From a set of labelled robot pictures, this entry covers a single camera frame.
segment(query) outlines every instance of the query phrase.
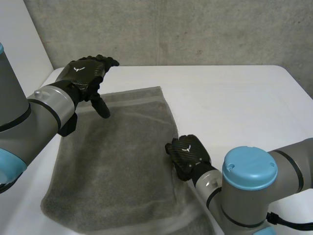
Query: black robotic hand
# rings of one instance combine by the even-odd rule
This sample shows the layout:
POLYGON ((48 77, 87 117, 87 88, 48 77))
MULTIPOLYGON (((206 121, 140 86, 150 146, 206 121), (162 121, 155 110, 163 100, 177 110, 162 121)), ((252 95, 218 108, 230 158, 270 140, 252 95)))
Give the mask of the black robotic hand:
POLYGON ((166 144, 165 150, 171 156, 178 177, 183 181, 192 178, 193 169, 196 165, 211 166, 211 158, 208 152, 194 135, 173 139, 172 143, 166 144))
POLYGON ((104 75, 113 66, 119 66, 119 63, 111 57, 102 55, 83 57, 66 65, 56 82, 70 82, 79 90, 78 97, 74 99, 75 106, 78 102, 90 100, 97 113, 103 118, 108 118, 110 111, 100 97, 98 90, 104 75))

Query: gray robot arm segment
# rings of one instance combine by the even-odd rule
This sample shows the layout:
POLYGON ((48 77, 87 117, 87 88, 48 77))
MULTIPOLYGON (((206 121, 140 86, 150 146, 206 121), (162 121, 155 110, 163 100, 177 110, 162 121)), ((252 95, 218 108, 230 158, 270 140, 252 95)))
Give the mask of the gray robot arm segment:
POLYGON ((0 48, 0 184, 8 184, 74 115, 75 105, 57 86, 42 87, 26 99, 0 48))
MULTIPOLYGON (((166 145, 175 166, 176 161, 186 159, 175 146, 191 145, 188 154, 193 159, 202 159, 203 153, 192 152, 195 139, 190 135, 166 145)), ((260 235, 274 233, 268 223, 276 223, 275 219, 269 219, 269 204, 311 188, 312 170, 313 138, 268 153, 258 148, 238 147, 226 155, 223 173, 207 161, 196 164, 190 178, 225 234, 260 235)), ((285 221, 285 225, 305 231, 313 229, 311 223, 299 225, 285 221)))

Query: carbon fiber hand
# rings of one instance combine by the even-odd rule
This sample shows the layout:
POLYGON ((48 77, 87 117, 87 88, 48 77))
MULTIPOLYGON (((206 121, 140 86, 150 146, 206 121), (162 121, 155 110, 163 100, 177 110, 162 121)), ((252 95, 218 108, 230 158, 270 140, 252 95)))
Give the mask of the carbon fiber hand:
POLYGON ((183 181, 191 179, 190 173, 195 165, 199 163, 211 165, 208 152, 194 135, 173 139, 172 143, 166 144, 165 150, 171 156, 178 177, 183 181))

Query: black cable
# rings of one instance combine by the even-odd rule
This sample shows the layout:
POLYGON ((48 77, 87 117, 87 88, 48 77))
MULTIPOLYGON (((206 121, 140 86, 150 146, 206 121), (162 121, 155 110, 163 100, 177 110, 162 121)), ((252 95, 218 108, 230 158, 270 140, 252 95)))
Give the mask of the black cable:
POLYGON ((296 229, 296 230, 301 230, 301 231, 313 230, 313 223, 297 224, 297 223, 288 222, 288 221, 283 220, 282 218, 279 217, 279 215, 273 212, 267 214, 266 220, 268 221, 268 223, 271 223, 274 225, 280 224, 280 225, 284 225, 284 226, 287 226, 289 228, 296 229))
POLYGON ((22 174, 20 174, 18 176, 18 178, 16 178, 14 181, 8 183, 8 184, 0 184, 0 194, 4 193, 5 191, 7 191, 8 189, 10 189, 16 182, 17 180, 20 178, 22 174))

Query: white wall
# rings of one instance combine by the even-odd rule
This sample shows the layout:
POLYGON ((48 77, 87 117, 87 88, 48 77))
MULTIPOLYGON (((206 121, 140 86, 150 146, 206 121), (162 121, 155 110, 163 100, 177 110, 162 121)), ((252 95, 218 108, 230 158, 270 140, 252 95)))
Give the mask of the white wall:
POLYGON ((0 42, 29 96, 53 68, 23 0, 0 0, 0 42))

